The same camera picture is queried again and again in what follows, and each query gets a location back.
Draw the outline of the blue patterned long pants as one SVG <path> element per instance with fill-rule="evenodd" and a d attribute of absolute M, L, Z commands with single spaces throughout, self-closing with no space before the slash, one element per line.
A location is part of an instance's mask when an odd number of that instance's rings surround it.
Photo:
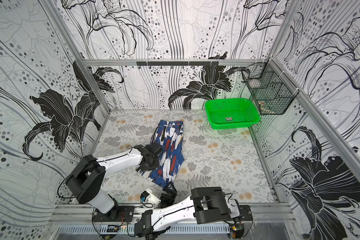
<path fill-rule="evenodd" d="M 182 154 L 183 136 L 182 121 L 161 120 L 151 138 L 151 142 L 160 144 L 163 150 L 159 157 L 159 166 L 152 171 L 140 172 L 141 175 L 162 188 L 174 183 L 185 160 Z"/>

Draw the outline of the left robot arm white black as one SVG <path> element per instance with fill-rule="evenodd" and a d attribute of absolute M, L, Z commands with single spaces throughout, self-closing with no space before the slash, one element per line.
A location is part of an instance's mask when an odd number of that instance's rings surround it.
<path fill-rule="evenodd" d="M 158 143 L 137 145 L 109 157 L 87 155 L 65 179 L 65 184 L 79 204 L 89 204 L 102 214 L 117 209 L 117 202 L 102 190 L 106 177 L 120 170 L 136 167 L 137 172 L 149 172 L 159 167 L 163 148 Z"/>

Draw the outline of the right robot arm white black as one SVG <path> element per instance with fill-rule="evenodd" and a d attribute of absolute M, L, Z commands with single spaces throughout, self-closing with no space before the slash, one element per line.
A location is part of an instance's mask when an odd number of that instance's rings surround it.
<path fill-rule="evenodd" d="M 153 208 L 142 213 L 135 223 L 135 236 L 154 240 L 172 225 L 186 220 L 195 220 L 200 225 L 222 221 L 237 223 L 244 219 L 244 211 L 238 202 L 229 198 L 221 187 L 192 189 L 190 196 L 175 204 L 176 196 L 177 191 L 167 187 L 160 198 L 150 190 L 144 191 L 142 203 Z"/>

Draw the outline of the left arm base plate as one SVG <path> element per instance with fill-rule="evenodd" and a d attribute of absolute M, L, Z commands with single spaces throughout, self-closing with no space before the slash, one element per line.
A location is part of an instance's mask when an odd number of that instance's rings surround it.
<path fill-rule="evenodd" d="M 133 214 L 134 206 L 114 206 L 106 214 L 101 213 L 98 209 L 95 209 L 93 213 L 92 220 L 94 222 L 126 222 L 131 221 Z"/>

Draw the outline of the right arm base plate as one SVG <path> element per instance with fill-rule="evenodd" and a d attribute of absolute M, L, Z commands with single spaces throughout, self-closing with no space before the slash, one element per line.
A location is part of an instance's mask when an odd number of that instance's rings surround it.
<path fill-rule="evenodd" d="M 242 221 L 251 222 L 253 220 L 252 212 L 249 205 L 229 205 L 229 208 L 231 210 L 230 221 L 237 223 Z"/>

